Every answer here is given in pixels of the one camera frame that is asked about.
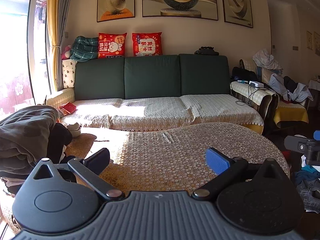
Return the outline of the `clothes pile on chair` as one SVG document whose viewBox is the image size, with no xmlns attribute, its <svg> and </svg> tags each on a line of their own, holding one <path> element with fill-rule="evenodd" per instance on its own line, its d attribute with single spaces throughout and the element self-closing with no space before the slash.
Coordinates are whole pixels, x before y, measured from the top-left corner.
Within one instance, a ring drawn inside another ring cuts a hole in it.
<svg viewBox="0 0 320 240">
<path fill-rule="evenodd" d="M 304 203 L 306 212 L 319 214 L 319 166 L 306 164 L 306 157 L 301 157 L 301 168 L 294 173 L 293 180 Z"/>
</svg>

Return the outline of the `red rabbit cushion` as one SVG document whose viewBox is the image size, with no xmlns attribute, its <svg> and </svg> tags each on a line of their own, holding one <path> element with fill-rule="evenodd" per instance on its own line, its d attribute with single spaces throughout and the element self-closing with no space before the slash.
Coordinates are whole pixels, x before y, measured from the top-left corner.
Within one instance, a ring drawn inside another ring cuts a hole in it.
<svg viewBox="0 0 320 240">
<path fill-rule="evenodd" d="M 125 39 L 124 34 L 105 34 L 98 35 L 98 58 L 125 56 Z"/>
</svg>

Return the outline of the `red text cushion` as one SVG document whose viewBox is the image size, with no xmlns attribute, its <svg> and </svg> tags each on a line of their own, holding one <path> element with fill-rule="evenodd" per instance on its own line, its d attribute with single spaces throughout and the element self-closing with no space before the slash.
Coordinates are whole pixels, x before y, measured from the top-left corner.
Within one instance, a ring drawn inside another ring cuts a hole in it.
<svg viewBox="0 0 320 240">
<path fill-rule="evenodd" d="M 163 55 L 162 40 L 159 33 L 133 33 L 133 55 L 134 56 L 157 56 Z"/>
</svg>

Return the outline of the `yellow grey curtain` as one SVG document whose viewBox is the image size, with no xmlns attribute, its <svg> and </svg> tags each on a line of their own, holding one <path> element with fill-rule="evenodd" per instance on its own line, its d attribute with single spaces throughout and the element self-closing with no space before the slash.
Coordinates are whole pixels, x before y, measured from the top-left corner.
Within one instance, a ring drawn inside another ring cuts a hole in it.
<svg viewBox="0 0 320 240">
<path fill-rule="evenodd" d="M 71 0 L 47 0 L 47 27 L 50 44 L 49 63 L 56 91 L 63 89 L 61 44 Z"/>
</svg>

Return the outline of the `white bear pattern pillow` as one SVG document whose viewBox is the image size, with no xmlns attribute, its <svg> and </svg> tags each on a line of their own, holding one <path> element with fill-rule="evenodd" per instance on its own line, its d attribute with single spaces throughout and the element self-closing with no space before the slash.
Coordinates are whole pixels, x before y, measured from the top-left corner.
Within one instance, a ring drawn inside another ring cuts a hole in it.
<svg viewBox="0 0 320 240">
<path fill-rule="evenodd" d="M 75 69 L 77 61 L 67 59 L 62 61 L 62 78 L 64 88 L 73 88 L 75 83 Z"/>
</svg>

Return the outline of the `green plaid blanket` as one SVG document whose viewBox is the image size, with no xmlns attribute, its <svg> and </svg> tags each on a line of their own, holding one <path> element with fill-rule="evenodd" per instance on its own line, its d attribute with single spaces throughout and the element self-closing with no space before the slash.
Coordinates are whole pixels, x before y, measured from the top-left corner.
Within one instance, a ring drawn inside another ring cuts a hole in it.
<svg viewBox="0 0 320 240">
<path fill-rule="evenodd" d="M 71 47 L 71 57 L 77 62 L 86 62 L 98 58 L 98 38 L 78 36 Z"/>
</svg>

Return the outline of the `dark folded clothes pile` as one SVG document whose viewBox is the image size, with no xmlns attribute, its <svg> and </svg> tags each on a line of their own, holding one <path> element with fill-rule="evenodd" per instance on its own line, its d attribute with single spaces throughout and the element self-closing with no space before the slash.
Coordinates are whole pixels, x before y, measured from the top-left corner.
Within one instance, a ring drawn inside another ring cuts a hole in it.
<svg viewBox="0 0 320 240">
<path fill-rule="evenodd" d="M 51 106 L 30 106 L 1 120 L 1 177 L 26 179 L 42 158 L 58 164 L 71 132 Z"/>
</svg>

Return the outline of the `black object on sofa back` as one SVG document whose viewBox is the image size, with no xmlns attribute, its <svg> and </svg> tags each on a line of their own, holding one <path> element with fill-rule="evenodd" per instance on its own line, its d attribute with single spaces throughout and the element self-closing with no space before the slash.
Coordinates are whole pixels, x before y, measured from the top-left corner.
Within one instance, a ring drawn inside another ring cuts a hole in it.
<svg viewBox="0 0 320 240">
<path fill-rule="evenodd" d="M 214 50 L 214 47 L 200 47 L 197 51 L 194 53 L 195 55 L 212 55 L 212 56 L 219 56 L 219 52 Z"/>
</svg>

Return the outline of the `abstract painting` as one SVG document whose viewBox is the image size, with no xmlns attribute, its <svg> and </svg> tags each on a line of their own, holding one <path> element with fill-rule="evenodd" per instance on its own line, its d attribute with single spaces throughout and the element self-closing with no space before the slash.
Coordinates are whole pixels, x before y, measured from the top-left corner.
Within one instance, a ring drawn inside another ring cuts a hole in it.
<svg viewBox="0 0 320 240">
<path fill-rule="evenodd" d="M 251 0 L 222 0 L 224 21 L 253 28 Z"/>
<path fill-rule="evenodd" d="M 135 17 L 135 0 L 97 0 L 97 22 Z"/>
</svg>

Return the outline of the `round table lace cloth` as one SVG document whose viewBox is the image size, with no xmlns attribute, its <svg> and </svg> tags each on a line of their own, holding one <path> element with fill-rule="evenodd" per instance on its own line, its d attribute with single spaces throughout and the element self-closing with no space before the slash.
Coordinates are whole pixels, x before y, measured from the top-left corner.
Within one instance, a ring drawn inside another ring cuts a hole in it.
<svg viewBox="0 0 320 240">
<path fill-rule="evenodd" d="M 101 178 L 124 193 L 193 192 L 215 177 L 206 164 L 205 151 L 210 147 L 250 163 L 273 158 L 285 173 L 290 171 L 275 144 L 247 127 L 227 122 L 153 132 L 83 128 L 66 147 L 66 153 L 85 159 L 102 148 L 108 149 L 110 164 Z"/>
</svg>

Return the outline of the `right abstract painting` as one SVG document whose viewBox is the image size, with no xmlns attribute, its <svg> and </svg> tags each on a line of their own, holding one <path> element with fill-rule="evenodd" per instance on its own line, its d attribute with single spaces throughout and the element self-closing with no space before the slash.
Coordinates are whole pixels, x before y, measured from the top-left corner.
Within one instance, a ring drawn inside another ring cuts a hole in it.
<svg viewBox="0 0 320 240">
<path fill-rule="evenodd" d="M 253 28 L 251 0 L 222 0 L 224 21 Z"/>
</svg>

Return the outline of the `left abstract painting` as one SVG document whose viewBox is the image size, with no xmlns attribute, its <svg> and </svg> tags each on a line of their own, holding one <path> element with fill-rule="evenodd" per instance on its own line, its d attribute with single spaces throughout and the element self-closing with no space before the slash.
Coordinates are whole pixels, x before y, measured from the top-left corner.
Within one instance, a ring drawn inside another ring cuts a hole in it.
<svg viewBox="0 0 320 240">
<path fill-rule="evenodd" d="M 97 22 L 135 17 L 135 0 L 97 0 Z"/>
</svg>

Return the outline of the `green sofa with lace cover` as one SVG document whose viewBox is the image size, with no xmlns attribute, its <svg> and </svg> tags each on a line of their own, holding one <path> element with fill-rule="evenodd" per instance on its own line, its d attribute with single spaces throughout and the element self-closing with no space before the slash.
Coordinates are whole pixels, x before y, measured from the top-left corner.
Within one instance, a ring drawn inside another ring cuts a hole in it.
<svg viewBox="0 0 320 240">
<path fill-rule="evenodd" d="M 76 109 L 65 125 L 121 131 L 161 131 L 206 122 L 228 122 L 262 133 L 264 121 L 254 108 L 231 94 L 225 56 L 194 54 L 115 57 L 64 65 L 74 87 L 46 103 Z"/>
</svg>

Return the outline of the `red booklet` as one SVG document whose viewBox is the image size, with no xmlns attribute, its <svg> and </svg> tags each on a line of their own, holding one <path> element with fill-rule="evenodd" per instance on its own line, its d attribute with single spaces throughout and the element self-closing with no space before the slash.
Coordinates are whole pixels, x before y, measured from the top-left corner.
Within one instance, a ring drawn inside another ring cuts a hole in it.
<svg viewBox="0 0 320 240">
<path fill-rule="evenodd" d="M 65 116 L 72 114 L 76 111 L 76 105 L 71 102 L 67 102 L 59 107 L 60 112 Z"/>
</svg>

